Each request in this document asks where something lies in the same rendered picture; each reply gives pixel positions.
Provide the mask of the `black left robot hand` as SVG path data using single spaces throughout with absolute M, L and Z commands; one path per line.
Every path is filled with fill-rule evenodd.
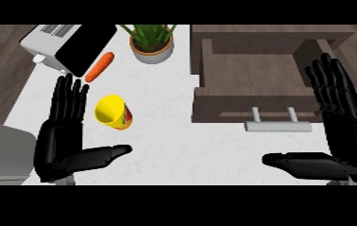
M 82 147 L 88 90 L 90 86 L 72 79 L 70 74 L 57 77 L 34 153 L 34 169 L 42 183 L 53 183 L 75 172 L 104 168 L 132 151 L 129 145 Z

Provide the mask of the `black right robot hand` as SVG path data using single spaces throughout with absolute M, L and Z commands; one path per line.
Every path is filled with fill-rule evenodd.
M 330 154 L 268 153 L 262 164 L 296 179 L 357 182 L 357 90 L 340 61 L 327 53 L 305 67 L 305 74 L 318 102 Z

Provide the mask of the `yellow cup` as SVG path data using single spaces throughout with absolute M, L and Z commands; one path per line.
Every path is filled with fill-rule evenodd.
M 94 106 L 94 118 L 98 123 L 116 130 L 125 130 L 132 123 L 132 114 L 118 95 L 106 95 Z

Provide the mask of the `brown wooden drawer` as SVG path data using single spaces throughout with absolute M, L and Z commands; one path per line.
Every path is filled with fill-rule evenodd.
M 209 39 L 200 46 L 199 86 L 193 89 L 191 121 L 242 123 L 258 111 L 267 121 L 296 118 L 318 123 L 321 115 L 305 67 L 332 54 L 326 40 L 306 40 L 290 54 L 216 54 Z

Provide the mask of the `grey rounded block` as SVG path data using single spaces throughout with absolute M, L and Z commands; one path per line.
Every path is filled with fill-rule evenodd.
M 0 126 L 0 185 L 22 185 L 34 168 L 37 137 Z

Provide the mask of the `orange carrot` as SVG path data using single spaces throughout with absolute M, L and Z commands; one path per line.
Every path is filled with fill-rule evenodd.
M 93 65 L 88 73 L 85 75 L 85 82 L 93 82 L 98 75 L 103 73 L 104 69 L 110 65 L 115 59 L 115 53 L 107 52 L 98 59 L 97 63 Z

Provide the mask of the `brown wooden cabinet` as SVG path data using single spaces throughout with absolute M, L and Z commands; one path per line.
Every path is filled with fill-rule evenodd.
M 199 74 L 200 45 L 215 54 L 292 54 L 305 40 L 326 40 L 336 49 L 357 33 L 352 25 L 190 25 L 191 74 Z

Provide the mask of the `potted green plant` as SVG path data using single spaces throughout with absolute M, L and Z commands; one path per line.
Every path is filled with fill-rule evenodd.
M 129 47 L 134 56 L 144 64 L 159 64 L 171 56 L 174 49 L 172 31 L 175 25 L 119 26 L 129 35 Z

